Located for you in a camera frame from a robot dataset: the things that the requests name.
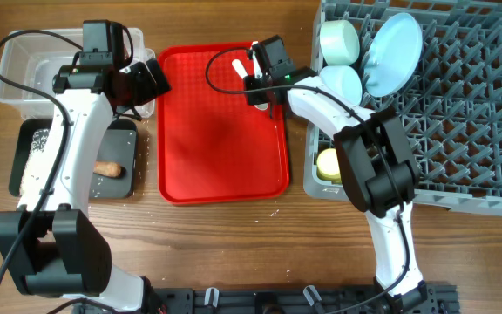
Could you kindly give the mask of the white plastic spoon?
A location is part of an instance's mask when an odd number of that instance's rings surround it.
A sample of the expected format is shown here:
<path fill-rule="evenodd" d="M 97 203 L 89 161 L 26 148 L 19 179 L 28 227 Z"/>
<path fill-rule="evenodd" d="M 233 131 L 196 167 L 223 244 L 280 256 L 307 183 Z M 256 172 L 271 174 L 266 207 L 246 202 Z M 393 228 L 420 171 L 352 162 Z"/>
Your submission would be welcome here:
<path fill-rule="evenodd" d="M 234 68 L 234 70 L 241 79 L 244 79 L 248 75 L 245 67 L 243 66 L 242 62 L 239 59 L 234 59 L 232 61 L 232 67 Z M 262 103 L 259 105 L 255 105 L 254 107 L 260 111 L 266 111 L 268 109 L 268 104 Z"/>

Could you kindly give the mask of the light blue rice bowl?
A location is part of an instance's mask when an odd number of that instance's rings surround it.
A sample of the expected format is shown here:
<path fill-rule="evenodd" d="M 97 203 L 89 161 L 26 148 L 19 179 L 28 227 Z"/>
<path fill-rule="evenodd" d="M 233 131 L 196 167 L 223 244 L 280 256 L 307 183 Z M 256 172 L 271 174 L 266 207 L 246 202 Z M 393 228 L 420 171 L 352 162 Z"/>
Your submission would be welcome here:
<path fill-rule="evenodd" d="M 320 71 L 323 83 L 332 91 L 348 100 L 353 106 L 359 106 L 363 97 L 361 79 L 348 65 L 329 65 Z"/>

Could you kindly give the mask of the light green bowl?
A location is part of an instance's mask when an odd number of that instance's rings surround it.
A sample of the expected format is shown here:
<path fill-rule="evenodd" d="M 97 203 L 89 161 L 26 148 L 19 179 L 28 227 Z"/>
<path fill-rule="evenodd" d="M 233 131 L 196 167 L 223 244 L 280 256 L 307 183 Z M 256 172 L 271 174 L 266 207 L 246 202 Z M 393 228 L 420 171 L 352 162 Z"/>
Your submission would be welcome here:
<path fill-rule="evenodd" d="M 359 37 L 347 20 L 324 22 L 320 30 L 320 46 L 328 65 L 352 65 L 360 53 Z"/>

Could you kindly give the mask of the yellow plastic cup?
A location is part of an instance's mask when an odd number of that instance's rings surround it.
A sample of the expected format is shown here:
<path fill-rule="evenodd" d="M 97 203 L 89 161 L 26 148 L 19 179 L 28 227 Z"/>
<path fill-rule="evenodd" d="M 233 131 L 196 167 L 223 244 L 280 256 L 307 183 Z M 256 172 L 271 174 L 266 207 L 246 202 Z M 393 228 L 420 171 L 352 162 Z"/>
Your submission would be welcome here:
<path fill-rule="evenodd" d="M 334 184 L 342 183 L 337 154 L 334 148 L 322 150 L 317 155 L 316 165 L 317 176 L 320 180 L 330 181 Z"/>

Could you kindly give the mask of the orange carrot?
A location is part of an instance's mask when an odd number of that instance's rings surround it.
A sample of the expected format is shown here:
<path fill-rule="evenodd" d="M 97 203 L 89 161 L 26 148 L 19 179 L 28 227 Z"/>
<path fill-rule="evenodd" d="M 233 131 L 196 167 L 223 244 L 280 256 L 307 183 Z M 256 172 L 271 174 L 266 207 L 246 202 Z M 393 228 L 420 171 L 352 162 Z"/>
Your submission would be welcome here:
<path fill-rule="evenodd" d="M 108 178 L 119 178 L 122 175 L 123 168 L 112 161 L 97 161 L 93 168 L 93 173 Z"/>

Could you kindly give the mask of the light blue plate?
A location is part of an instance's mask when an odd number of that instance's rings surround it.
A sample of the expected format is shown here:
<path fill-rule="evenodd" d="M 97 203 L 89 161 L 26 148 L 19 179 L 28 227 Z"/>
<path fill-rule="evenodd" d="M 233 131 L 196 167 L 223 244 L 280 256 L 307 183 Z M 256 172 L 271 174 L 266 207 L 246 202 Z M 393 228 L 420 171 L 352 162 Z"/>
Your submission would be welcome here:
<path fill-rule="evenodd" d="M 390 17 L 368 50 L 363 68 L 368 76 L 368 94 L 384 97 L 404 87 L 417 67 L 422 48 L 422 30 L 411 14 L 402 12 Z"/>

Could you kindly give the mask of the white rice pile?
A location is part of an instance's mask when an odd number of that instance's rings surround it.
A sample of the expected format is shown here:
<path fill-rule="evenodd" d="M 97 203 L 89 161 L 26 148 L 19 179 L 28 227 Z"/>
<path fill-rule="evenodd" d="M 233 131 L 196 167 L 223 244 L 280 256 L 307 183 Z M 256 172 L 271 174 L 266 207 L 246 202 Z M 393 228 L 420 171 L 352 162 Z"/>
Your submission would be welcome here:
<path fill-rule="evenodd" d="M 51 169 L 52 161 L 44 160 L 44 148 L 49 136 L 49 129 L 38 129 L 32 136 L 31 148 L 24 166 L 24 173 L 19 186 L 19 195 L 37 192 L 45 185 L 44 174 Z"/>

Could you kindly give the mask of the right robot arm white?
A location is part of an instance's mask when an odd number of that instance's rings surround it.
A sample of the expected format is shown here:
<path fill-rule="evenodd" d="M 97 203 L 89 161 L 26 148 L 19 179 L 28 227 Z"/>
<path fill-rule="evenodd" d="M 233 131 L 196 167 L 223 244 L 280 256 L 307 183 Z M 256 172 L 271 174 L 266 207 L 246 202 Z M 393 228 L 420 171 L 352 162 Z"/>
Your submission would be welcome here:
<path fill-rule="evenodd" d="M 380 295 L 401 307 L 425 300 L 410 223 L 419 169 L 396 112 L 352 105 L 312 69 L 296 68 L 278 36 L 252 43 L 247 55 L 249 104 L 285 105 L 332 139 L 344 192 L 370 227 Z"/>

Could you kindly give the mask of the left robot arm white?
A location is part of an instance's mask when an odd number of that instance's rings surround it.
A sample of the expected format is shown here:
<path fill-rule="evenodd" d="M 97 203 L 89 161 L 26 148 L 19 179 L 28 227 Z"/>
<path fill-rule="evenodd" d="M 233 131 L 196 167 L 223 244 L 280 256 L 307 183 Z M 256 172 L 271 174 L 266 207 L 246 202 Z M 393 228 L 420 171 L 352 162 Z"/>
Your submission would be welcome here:
<path fill-rule="evenodd" d="M 56 106 L 43 151 L 43 186 L 0 212 L 1 273 L 23 295 L 68 297 L 112 313 L 164 313 L 149 280 L 112 264 L 111 250 L 89 220 L 89 188 L 112 120 L 168 92 L 156 60 L 122 72 L 105 61 L 64 65 L 52 83 Z"/>

